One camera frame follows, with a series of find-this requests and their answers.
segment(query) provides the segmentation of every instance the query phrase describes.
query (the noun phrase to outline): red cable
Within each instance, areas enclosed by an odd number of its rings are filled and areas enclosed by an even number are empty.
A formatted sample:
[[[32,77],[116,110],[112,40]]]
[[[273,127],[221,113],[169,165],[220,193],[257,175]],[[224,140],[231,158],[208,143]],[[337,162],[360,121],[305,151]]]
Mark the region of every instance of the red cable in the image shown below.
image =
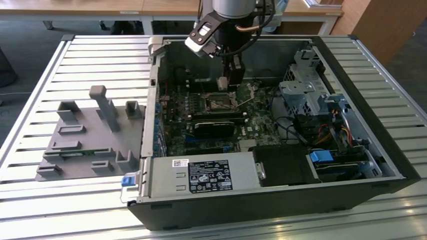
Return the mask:
[[[321,124],[320,127],[319,127],[319,138],[320,138],[320,135],[321,135],[321,129],[323,127],[328,126],[327,124]]]

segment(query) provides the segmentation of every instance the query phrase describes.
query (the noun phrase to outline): wooden cabinet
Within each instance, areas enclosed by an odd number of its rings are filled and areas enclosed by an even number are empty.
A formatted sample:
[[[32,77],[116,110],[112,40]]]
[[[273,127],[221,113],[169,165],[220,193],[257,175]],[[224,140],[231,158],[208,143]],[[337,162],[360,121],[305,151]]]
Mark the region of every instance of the wooden cabinet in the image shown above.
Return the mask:
[[[353,34],[383,65],[427,17],[427,0],[344,0],[332,33]]]

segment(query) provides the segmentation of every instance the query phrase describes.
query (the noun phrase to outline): desk leg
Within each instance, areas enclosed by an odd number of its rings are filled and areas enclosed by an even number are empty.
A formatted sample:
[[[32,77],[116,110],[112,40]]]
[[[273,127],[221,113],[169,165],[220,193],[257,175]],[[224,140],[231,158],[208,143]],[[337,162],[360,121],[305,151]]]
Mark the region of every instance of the desk leg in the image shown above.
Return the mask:
[[[46,30],[52,30],[53,29],[52,21],[42,21],[42,24],[44,24]]]
[[[144,28],[144,35],[153,35],[153,17],[140,16],[141,27]]]
[[[327,18],[327,20],[323,22],[319,35],[329,35],[332,28],[335,26],[336,20],[339,19],[337,16],[331,16]]]

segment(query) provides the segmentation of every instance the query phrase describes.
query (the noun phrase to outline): white sticker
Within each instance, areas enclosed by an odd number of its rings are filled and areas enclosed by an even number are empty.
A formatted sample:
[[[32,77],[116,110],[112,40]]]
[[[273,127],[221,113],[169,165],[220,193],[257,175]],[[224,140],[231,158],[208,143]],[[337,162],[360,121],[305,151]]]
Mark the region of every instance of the white sticker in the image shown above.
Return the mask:
[[[188,166],[188,159],[173,159],[172,160],[172,167],[187,167]]]
[[[140,14],[139,11],[120,11],[120,14]]]

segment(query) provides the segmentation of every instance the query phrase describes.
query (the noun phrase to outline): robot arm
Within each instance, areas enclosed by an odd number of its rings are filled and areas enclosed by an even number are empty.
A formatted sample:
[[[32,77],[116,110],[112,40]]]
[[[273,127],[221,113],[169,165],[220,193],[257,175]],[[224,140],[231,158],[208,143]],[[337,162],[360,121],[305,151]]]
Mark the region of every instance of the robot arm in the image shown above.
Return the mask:
[[[281,0],[277,6],[285,7],[287,2]],[[195,26],[185,45],[200,57],[221,57],[227,85],[236,86],[245,73],[241,52],[256,42],[264,27],[277,26],[283,11],[276,15],[275,0],[212,0],[211,3],[213,11]]]

